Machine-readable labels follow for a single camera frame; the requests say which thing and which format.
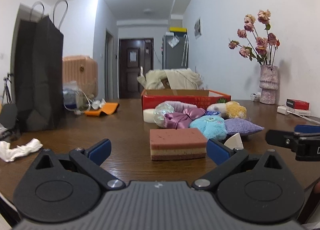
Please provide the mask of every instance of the blue gripper pad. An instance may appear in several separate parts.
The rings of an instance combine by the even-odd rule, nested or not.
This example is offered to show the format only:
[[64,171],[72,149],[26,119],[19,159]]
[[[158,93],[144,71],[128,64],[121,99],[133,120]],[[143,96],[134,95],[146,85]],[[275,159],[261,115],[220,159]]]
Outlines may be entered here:
[[229,159],[234,154],[234,151],[223,145],[221,142],[213,139],[207,142],[207,155],[218,166]]
[[111,141],[104,139],[87,149],[84,154],[100,166],[111,154]]
[[300,133],[320,133],[320,126],[297,125],[297,126],[294,128],[294,132],[300,132]]

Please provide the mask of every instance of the orange object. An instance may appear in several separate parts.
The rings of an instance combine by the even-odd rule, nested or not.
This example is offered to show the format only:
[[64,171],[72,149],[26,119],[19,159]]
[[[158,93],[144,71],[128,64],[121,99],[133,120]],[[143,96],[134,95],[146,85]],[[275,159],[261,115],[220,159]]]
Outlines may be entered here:
[[119,107],[119,103],[117,102],[107,102],[101,109],[99,110],[90,110],[85,111],[84,114],[87,116],[96,116],[99,117],[101,112],[111,115],[116,112],[117,108]]

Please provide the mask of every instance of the blue plush toy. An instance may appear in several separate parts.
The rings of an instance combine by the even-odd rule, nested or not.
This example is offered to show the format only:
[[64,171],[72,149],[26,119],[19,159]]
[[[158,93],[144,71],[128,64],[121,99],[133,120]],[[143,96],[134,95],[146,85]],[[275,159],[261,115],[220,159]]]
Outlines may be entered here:
[[224,140],[227,136],[224,119],[217,115],[202,116],[191,122],[190,128],[198,128],[207,139]]

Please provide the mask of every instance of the pink sponge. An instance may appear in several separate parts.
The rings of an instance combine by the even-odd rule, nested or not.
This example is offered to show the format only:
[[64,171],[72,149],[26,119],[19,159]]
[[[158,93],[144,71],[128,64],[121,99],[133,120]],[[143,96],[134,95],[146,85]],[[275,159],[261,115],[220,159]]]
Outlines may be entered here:
[[207,139],[197,128],[150,130],[152,160],[177,160],[205,157]]

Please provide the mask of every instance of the red cardboard box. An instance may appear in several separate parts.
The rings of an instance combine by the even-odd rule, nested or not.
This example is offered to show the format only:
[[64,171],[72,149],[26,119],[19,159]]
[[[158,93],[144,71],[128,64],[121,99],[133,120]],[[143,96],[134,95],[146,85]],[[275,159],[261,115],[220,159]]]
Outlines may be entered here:
[[287,99],[287,106],[298,110],[309,110],[309,103],[299,100]]
[[214,103],[230,102],[228,94],[211,90],[144,90],[141,94],[142,109],[156,108],[164,101],[180,101],[207,109]]

